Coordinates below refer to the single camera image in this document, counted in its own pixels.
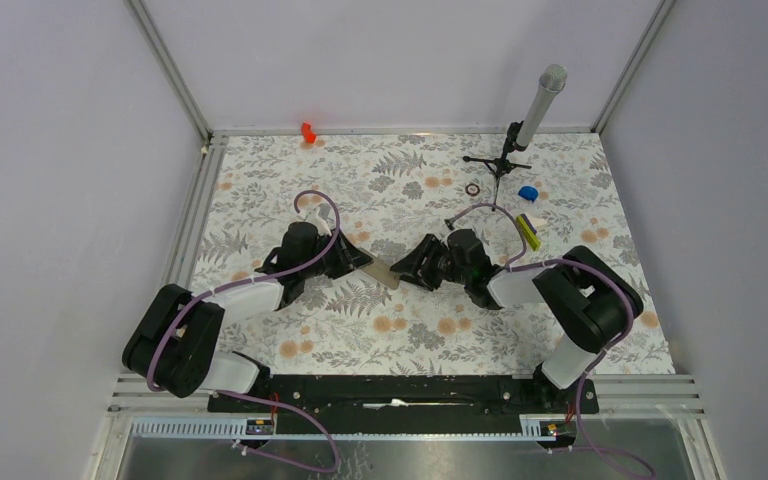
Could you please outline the white remote control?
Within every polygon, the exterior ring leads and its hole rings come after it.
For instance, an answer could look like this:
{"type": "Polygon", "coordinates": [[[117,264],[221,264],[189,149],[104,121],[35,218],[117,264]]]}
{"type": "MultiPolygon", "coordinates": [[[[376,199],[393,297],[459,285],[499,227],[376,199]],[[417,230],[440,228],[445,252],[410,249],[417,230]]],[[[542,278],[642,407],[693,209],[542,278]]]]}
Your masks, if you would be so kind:
{"type": "Polygon", "coordinates": [[[390,290],[399,288],[398,275],[390,270],[390,265],[378,257],[373,256],[372,261],[360,269],[361,272],[379,282],[390,290]]]}

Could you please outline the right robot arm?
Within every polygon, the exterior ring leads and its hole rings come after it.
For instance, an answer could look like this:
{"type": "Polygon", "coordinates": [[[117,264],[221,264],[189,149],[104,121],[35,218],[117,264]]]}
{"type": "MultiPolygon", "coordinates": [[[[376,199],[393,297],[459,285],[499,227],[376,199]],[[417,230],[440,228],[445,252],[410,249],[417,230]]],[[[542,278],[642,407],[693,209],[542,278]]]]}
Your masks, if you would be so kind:
{"type": "Polygon", "coordinates": [[[458,284],[488,310],[547,305],[564,332],[535,372],[535,402],[549,412],[572,400],[572,385],[630,332],[644,310],[630,284],[583,245],[560,258],[506,269],[491,261],[474,231],[459,229],[445,239],[426,235],[390,270],[429,291],[443,282],[458,284]]]}

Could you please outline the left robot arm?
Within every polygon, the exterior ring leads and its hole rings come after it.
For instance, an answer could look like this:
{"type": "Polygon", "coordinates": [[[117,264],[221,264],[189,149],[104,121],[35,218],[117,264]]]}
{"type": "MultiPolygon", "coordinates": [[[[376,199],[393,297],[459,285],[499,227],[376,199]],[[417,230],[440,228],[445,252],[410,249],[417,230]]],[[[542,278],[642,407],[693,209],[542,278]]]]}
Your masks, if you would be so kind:
{"type": "Polygon", "coordinates": [[[294,222],[255,278],[201,295],[177,284],[163,286],[126,343],[122,364],[153,391],[186,398],[197,391],[232,390],[242,408],[259,410],[269,401],[271,387],[258,376],[261,368],[254,360],[219,351],[221,331],[289,306],[312,278],[338,279],[373,262],[339,230],[294,222]]]}

